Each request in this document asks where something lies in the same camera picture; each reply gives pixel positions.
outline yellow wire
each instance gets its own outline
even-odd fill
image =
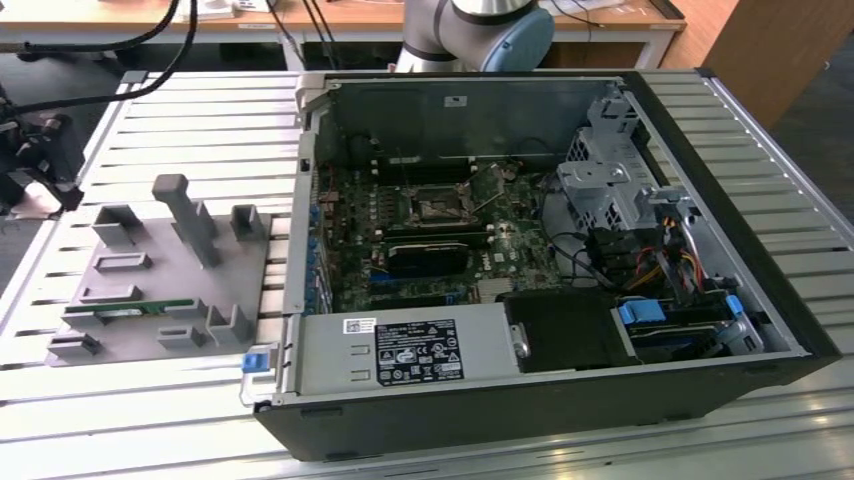
[[[652,278],[655,278],[655,276],[660,273],[661,271],[661,267],[656,266],[652,270],[649,270],[649,272],[637,279],[637,281],[635,283],[632,283],[628,286],[627,290],[633,290],[635,288],[637,288],[640,285],[643,285],[645,282],[648,282],[649,280],[652,280]]]

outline wooden table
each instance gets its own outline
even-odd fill
[[[162,17],[169,0],[2,0],[0,12],[0,43],[103,43],[123,39],[147,30]],[[365,3],[358,0],[318,2],[329,27],[338,42],[400,42],[402,5]],[[554,42],[578,42],[604,47],[596,62],[588,66],[655,68],[660,63],[673,33],[684,28],[684,21],[668,20],[648,0],[628,0],[629,8],[593,10],[589,20],[603,25],[592,27],[566,17],[556,17]],[[306,12],[296,0],[280,1],[281,19],[297,39],[298,46],[317,41]],[[151,41],[180,43],[185,23],[176,23]],[[237,16],[201,23],[196,37],[198,43],[278,42],[290,70],[302,65],[282,42],[280,32],[268,13],[237,12]],[[631,45],[628,51],[619,45]],[[619,51],[619,62],[607,58]],[[624,65],[628,56],[631,62]]]

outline blue latch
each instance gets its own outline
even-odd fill
[[[740,317],[744,314],[744,306],[741,305],[741,301],[735,295],[727,295],[725,304],[728,305],[735,318]]]
[[[268,353],[246,353],[242,356],[242,373],[261,373],[269,370]]]
[[[628,300],[623,306],[619,307],[619,317],[623,320],[623,325],[663,322],[667,320],[664,310],[657,300]]]

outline black cable bundle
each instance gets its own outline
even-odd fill
[[[186,30],[186,36],[184,37],[184,43],[181,45],[181,48],[177,54],[174,55],[174,58],[172,59],[172,63],[169,63],[169,66],[165,68],[165,70],[159,74],[159,77],[157,77],[157,79],[150,83],[150,85],[126,93],[119,93],[113,95],[99,95],[94,97],[69,98],[65,100],[53,100],[50,102],[39,102],[39,103],[30,103],[29,105],[13,106],[10,108],[11,114],[22,115],[25,113],[39,112],[42,110],[53,110],[57,108],[77,107],[79,105],[91,105],[95,103],[107,103],[107,102],[131,100],[134,98],[147,95],[154,90],[157,90],[157,88],[159,88],[162,84],[169,80],[169,78],[172,78],[172,75],[177,71],[181,63],[184,62],[184,59],[186,58],[186,54],[189,53],[189,50],[192,48],[192,42],[196,38],[196,31],[198,29],[198,3],[197,2],[198,0],[189,0],[189,28]],[[102,51],[114,50],[117,48],[118,49],[129,48],[130,46],[138,45],[141,43],[141,41],[138,41],[139,38],[145,38],[145,39],[151,38],[157,33],[159,33],[157,31],[157,28],[161,25],[163,25],[162,28],[165,28],[165,25],[167,25],[167,23],[172,20],[172,16],[174,15],[174,9],[177,9],[177,3],[178,3],[178,0],[172,0],[172,3],[169,4],[169,10],[166,12],[166,16],[159,21],[159,24],[157,24],[157,27],[154,27],[143,35],[130,40],[125,40],[122,42],[107,43],[101,45],[54,45],[53,47],[55,47],[57,49],[61,47],[62,50],[53,50],[53,51],[102,52]],[[33,45],[30,47],[41,48],[41,46],[38,45]]]
[[[329,30],[329,24],[326,23],[325,16],[322,15],[322,11],[317,6],[317,0],[302,0],[302,6],[305,7],[305,11],[308,12],[308,18],[310,18],[310,23],[314,26],[314,32],[317,33],[317,37],[320,38],[320,47],[322,48],[324,55],[329,59],[329,66],[332,67],[332,70],[337,70],[340,67],[340,58],[337,56],[337,46],[334,44],[334,37],[332,36],[332,30]],[[322,31],[320,30],[320,25],[317,24],[317,17],[320,18],[320,22],[322,23],[322,30],[325,30],[325,34],[329,36],[328,43],[322,35]]]

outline aluminum table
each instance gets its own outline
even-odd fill
[[[205,199],[212,214],[249,202],[273,214],[258,340],[276,339],[296,75],[176,74],[157,92],[106,109],[86,147],[83,205],[42,226],[0,300],[0,477],[849,478],[851,226],[713,78],[643,75],[845,354],[839,362],[701,419],[334,463],[293,460],[254,422],[238,401],[238,355],[43,366],[95,242],[87,225],[98,206],[129,202],[142,216],[165,214],[149,194],[159,173],[186,175],[189,195]]]

